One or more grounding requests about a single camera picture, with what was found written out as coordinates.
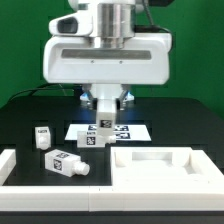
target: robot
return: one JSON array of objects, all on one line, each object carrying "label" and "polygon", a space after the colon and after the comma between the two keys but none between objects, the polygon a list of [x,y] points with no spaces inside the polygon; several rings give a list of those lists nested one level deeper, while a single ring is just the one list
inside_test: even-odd
[{"label": "robot", "polygon": [[[53,37],[45,46],[44,77],[49,83],[82,84],[81,100],[97,110],[94,146],[103,147],[116,142],[116,114],[133,100],[130,85],[162,85],[169,79],[172,35],[135,31],[136,13],[148,12],[145,0],[69,4],[76,12],[49,24]],[[87,135],[78,134],[78,146]]]}]

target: black and white pattern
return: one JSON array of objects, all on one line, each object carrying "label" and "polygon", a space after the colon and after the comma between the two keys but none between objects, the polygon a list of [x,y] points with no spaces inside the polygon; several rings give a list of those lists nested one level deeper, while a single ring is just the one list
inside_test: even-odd
[{"label": "black and white pattern", "polygon": [[89,125],[88,131],[96,131],[96,125],[94,124]]},{"label": "black and white pattern", "polygon": [[66,154],[66,153],[60,153],[60,154],[58,154],[56,157],[59,157],[59,158],[61,158],[61,159],[64,159],[64,158],[66,158],[66,157],[68,157],[69,155],[68,154]]},{"label": "black and white pattern", "polygon": [[129,131],[128,125],[116,125],[114,131]]},{"label": "black and white pattern", "polygon": [[86,145],[96,145],[96,137],[87,137]]},{"label": "black and white pattern", "polygon": [[112,128],[112,120],[101,120],[100,127],[101,128]]},{"label": "black and white pattern", "polygon": [[54,159],[54,169],[62,171],[62,162]]},{"label": "black and white pattern", "polygon": [[115,133],[116,139],[131,139],[130,133],[127,132],[120,132],[120,133]]}]

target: black tabletop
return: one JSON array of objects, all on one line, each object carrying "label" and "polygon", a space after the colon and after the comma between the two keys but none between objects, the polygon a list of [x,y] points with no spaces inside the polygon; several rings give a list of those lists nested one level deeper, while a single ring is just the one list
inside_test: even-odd
[{"label": "black tabletop", "polygon": [[[216,166],[224,172],[224,121],[197,100],[137,98],[133,107],[118,112],[117,124],[145,124],[152,138],[150,142],[117,142],[106,145],[103,149],[78,149],[75,141],[64,140],[70,124],[94,124],[95,116],[95,111],[81,107],[79,100],[74,97],[32,96],[18,97],[10,101],[0,109],[0,152],[6,148],[15,148],[17,164],[5,185],[109,186],[111,185],[111,146],[190,146],[193,149],[204,150]],[[48,126],[52,135],[52,147],[47,151],[36,149],[35,127],[41,126]],[[89,175],[68,178],[45,170],[44,155],[52,149],[81,155],[82,160],[91,167]],[[10,213],[9,216],[7,213],[1,213],[1,215],[7,220],[5,223],[9,223],[10,220],[13,223],[18,215],[27,221],[30,216],[42,217],[42,221],[48,220],[45,213]],[[55,223],[61,223],[57,222],[55,215],[48,213],[47,217],[54,217]],[[67,223],[72,223],[77,217],[80,221],[87,222],[93,220],[92,216],[98,223],[105,223],[103,217],[110,217],[107,221],[109,223],[114,223],[115,220],[123,220],[122,223],[135,223],[134,220],[141,220],[141,223],[149,223],[149,221],[165,223],[168,219],[169,223],[171,221],[188,223],[185,222],[184,217],[188,217],[188,221],[192,218],[192,221],[197,220],[197,223],[205,223],[203,220],[206,216],[206,223],[214,223],[214,221],[224,223],[224,214],[220,212],[197,212],[197,214],[193,211],[192,213],[118,212],[116,214],[108,212],[107,214],[79,213],[78,215],[61,213],[61,215],[58,215],[58,220],[67,217]]]}]

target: white paper sheet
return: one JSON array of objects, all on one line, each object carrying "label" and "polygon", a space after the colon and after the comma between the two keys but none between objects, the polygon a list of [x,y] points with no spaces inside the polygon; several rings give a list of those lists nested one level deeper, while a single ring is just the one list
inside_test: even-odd
[{"label": "white paper sheet", "polygon": [[[78,131],[96,131],[96,125],[71,124],[65,140],[77,140]],[[151,141],[145,125],[116,125],[114,134],[117,141]]]}]

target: green background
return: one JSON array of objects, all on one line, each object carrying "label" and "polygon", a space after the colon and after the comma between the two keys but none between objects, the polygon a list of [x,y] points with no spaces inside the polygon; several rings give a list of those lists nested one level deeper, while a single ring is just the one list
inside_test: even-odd
[{"label": "green background", "polygon": [[[0,106],[12,94],[45,83],[48,23],[71,12],[67,0],[1,0]],[[175,0],[167,8],[152,8],[152,14],[175,36],[170,80],[164,86],[134,86],[134,95],[198,99],[224,118],[224,1]],[[144,14],[137,23],[147,23]]]}]

